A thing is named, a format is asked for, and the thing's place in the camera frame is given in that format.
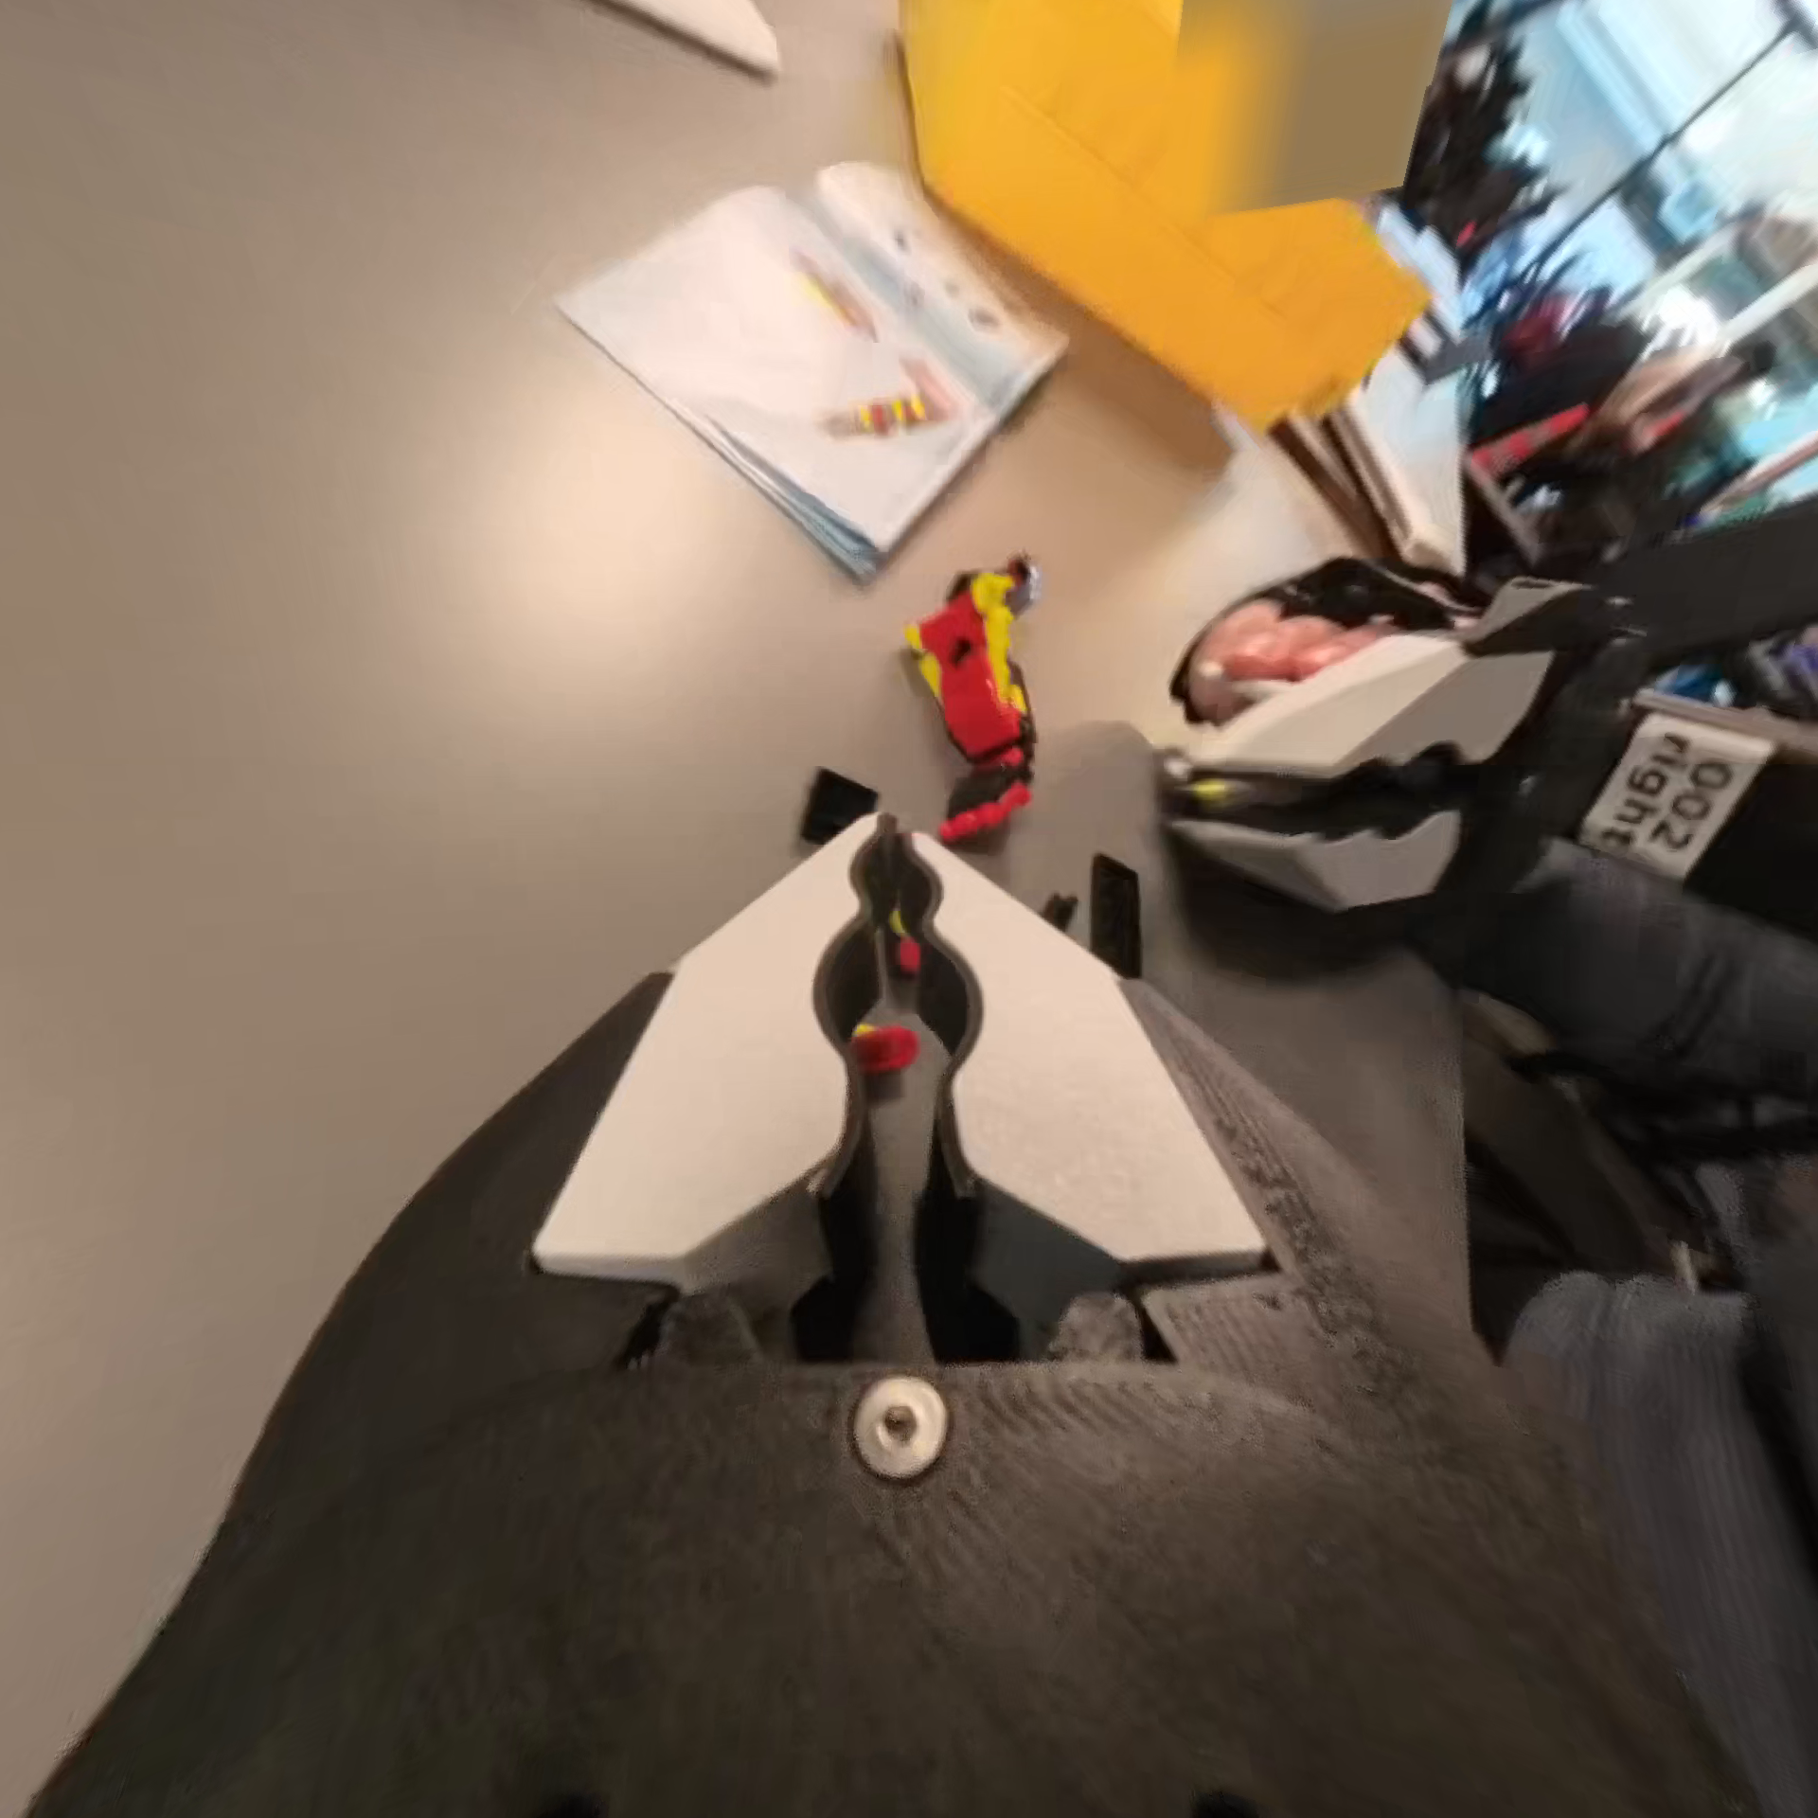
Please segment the yellow plastic bin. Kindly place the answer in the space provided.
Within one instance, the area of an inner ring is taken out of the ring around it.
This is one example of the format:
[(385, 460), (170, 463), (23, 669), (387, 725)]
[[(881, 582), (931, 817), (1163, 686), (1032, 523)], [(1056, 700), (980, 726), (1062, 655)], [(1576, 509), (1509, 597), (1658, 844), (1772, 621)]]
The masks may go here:
[(1425, 289), (1369, 227), (1448, 4), (909, 1), (936, 200), (1255, 427), (1344, 402)]

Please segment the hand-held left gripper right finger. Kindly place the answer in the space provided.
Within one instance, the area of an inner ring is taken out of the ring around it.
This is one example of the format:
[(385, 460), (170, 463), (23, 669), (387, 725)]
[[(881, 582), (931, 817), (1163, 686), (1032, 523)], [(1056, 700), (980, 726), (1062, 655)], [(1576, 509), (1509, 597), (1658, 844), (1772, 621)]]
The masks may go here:
[(931, 1241), (960, 1307), (1045, 1349), (1082, 1298), (1226, 1280), (1267, 1239), (1130, 980), (929, 832), (909, 835), (917, 1012), (944, 1050)]

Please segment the small red black lego piece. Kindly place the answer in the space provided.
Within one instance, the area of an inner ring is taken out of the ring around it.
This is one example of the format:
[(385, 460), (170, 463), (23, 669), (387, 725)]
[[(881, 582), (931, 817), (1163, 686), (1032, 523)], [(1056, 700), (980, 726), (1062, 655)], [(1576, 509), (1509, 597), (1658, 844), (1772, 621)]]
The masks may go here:
[(922, 972), (922, 943), (910, 913), (903, 906), (909, 872), (910, 852), (903, 842), (903, 831), (896, 817), (883, 811), (866, 852), (866, 882), (881, 960), (903, 985), (916, 983)]

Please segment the open instruction booklet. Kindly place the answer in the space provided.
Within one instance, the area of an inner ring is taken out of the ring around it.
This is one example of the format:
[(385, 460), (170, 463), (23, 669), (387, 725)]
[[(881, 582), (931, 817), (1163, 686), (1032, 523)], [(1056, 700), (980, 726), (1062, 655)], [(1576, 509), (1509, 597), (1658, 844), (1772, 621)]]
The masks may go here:
[(912, 178), (863, 162), (729, 192), (556, 305), (854, 580), (1069, 347)]

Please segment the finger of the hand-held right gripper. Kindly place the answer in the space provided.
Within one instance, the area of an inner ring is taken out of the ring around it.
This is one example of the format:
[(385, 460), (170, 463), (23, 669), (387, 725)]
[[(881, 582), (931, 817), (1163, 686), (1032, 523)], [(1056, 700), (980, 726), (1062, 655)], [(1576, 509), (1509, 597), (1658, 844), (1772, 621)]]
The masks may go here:
[[(1226, 778), (1234, 798), (1198, 809), (1186, 785), (1200, 776)], [(1167, 821), (1214, 865), (1322, 910), (1421, 897), (1438, 884), (1463, 842), (1453, 792), (1413, 787), (1391, 775), (1169, 776)]]
[(1338, 781), (1448, 751), (1466, 766), (1497, 754), (1533, 707), (1548, 651), (1474, 654), (1399, 632), (1290, 684), (1190, 737), (1190, 761), (1219, 775)]

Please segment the wooden board on white stand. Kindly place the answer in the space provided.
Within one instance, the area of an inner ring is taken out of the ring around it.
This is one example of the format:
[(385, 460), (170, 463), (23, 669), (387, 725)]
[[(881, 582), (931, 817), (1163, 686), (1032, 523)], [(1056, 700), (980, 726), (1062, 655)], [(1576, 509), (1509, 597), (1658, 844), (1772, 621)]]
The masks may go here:
[(642, 25), (763, 80), (780, 70), (780, 44), (754, 1), (600, 1)]

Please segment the black red yellow lego model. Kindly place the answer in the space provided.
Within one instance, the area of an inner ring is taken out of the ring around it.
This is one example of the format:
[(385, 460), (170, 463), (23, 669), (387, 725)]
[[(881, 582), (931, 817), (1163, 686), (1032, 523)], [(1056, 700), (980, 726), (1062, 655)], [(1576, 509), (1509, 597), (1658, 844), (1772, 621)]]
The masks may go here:
[(1011, 645), (1036, 597), (1038, 569), (1017, 554), (990, 569), (957, 572), (942, 606), (903, 632), (944, 734), (962, 760), (939, 824), (944, 846), (999, 832), (1030, 804), (1036, 726)]

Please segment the long black lego plate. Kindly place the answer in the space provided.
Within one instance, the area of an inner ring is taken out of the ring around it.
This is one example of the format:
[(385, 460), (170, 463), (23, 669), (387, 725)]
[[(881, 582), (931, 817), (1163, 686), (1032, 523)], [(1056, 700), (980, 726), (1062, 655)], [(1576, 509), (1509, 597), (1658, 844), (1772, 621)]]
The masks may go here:
[(1143, 879), (1108, 852), (1092, 852), (1088, 868), (1088, 947), (1125, 983), (1144, 975)]

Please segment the person's right forearm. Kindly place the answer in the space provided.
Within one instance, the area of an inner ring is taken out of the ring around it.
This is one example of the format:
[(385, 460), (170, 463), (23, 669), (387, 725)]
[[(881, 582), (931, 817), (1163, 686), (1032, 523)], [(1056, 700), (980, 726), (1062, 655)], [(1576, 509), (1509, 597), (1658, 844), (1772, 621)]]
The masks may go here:
[(1555, 844), (1453, 972), (1634, 1083), (1815, 1097), (1814, 943), (1617, 857)]

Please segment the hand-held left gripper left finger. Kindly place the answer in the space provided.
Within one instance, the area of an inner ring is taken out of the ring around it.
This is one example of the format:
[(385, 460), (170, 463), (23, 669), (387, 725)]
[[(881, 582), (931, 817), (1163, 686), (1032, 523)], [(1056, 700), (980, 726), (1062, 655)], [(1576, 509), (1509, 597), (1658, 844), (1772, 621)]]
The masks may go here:
[(543, 1275), (720, 1293), (754, 1326), (831, 1275), (857, 1089), (829, 967), (869, 933), (875, 837), (842, 831), (675, 960), (537, 1232)]

